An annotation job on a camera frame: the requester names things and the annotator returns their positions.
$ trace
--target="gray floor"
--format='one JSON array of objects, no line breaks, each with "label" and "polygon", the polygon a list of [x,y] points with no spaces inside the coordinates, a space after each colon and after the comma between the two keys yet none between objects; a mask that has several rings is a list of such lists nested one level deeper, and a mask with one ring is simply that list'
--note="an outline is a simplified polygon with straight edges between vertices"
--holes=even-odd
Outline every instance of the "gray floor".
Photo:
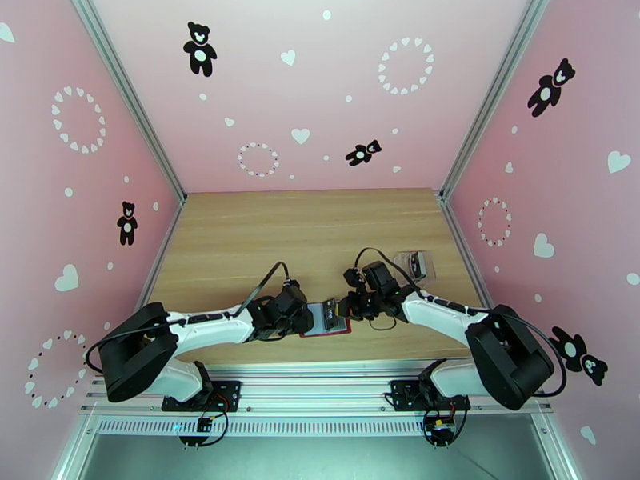
[{"label": "gray floor", "polygon": [[423,438],[225,438],[201,450],[177,437],[102,435],[81,478],[437,480],[552,478],[528,416],[470,416],[449,450]]}]

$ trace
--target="black object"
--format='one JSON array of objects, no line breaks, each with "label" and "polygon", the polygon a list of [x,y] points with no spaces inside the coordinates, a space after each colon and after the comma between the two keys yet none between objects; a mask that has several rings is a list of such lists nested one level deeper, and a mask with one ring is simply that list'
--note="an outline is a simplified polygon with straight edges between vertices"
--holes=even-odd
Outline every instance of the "black object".
[{"label": "black object", "polygon": [[228,413],[238,411],[240,402],[242,382],[240,381],[212,381],[206,374],[207,392],[194,403],[178,402],[174,398],[165,397],[162,401],[162,410],[166,412],[194,412],[194,411],[220,411],[226,410]]},{"label": "black object", "polygon": [[138,221],[134,217],[135,204],[122,202],[122,216],[118,219],[120,227],[120,245],[134,244],[134,230],[138,228]]},{"label": "black object", "polygon": [[188,41],[183,49],[185,53],[190,54],[191,71],[198,74],[202,68],[202,74],[209,77],[214,72],[211,60],[218,58],[215,49],[208,43],[210,29],[195,22],[189,22],[187,26],[191,41]]},{"label": "black object", "polygon": [[[111,402],[125,401],[143,392],[178,348],[178,337],[170,332],[167,316],[161,303],[149,303],[100,341],[98,351]],[[157,328],[147,331],[154,337],[150,341],[144,338],[143,331],[152,326]]]},{"label": "black object", "polygon": [[562,86],[575,76],[575,70],[567,58],[560,62],[553,75],[546,74],[538,81],[540,87],[531,95],[526,106],[533,107],[531,115],[538,117],[549,105],[556,106],[560,101]]}]

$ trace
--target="white dot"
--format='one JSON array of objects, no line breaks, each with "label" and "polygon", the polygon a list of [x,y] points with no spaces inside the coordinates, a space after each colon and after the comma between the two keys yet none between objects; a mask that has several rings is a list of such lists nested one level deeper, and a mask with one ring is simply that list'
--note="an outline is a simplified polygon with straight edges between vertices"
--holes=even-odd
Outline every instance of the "white dot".
[{"label": "white dot", "polygon": [[640,284],[640,276],[638,276],[635,272],[626,275],[626,281],[632,286],[637,286]]}]

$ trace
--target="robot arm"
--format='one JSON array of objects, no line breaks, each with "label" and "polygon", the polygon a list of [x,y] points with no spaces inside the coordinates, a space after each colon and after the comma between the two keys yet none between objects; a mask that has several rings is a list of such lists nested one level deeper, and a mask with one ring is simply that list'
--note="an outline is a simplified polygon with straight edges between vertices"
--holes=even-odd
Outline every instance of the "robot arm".
[{"label": "robot arm", "polygon": [[[426,326],[470,348],[472,360],[436,362],[420,376],[428,402],[455,396],[490,395],[518,410],[554,372],[553,364],[515,311],[507,306],[479,310],[400,287],[382,262],[345,272],[356,288],[338,304],[338,314],[373,319],[384,312],[399,321]],[[366,283],[372,289],[368,292]]]}]

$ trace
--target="vent grille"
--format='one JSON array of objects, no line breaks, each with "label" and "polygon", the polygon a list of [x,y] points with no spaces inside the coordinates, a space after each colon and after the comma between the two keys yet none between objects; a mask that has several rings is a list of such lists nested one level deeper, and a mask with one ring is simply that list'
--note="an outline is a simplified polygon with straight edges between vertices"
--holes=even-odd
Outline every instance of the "vent grille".
[{"label": "vent grille", "polygon": [[[224,419],[218,418],[211,433],[196,433],[198,418],[135,418],[112,416],[100,421],[101,434],[141,436],[215,436],[224,430]],[[233,418],[228,436],[419,436],[422,424],[413,418]]]}]

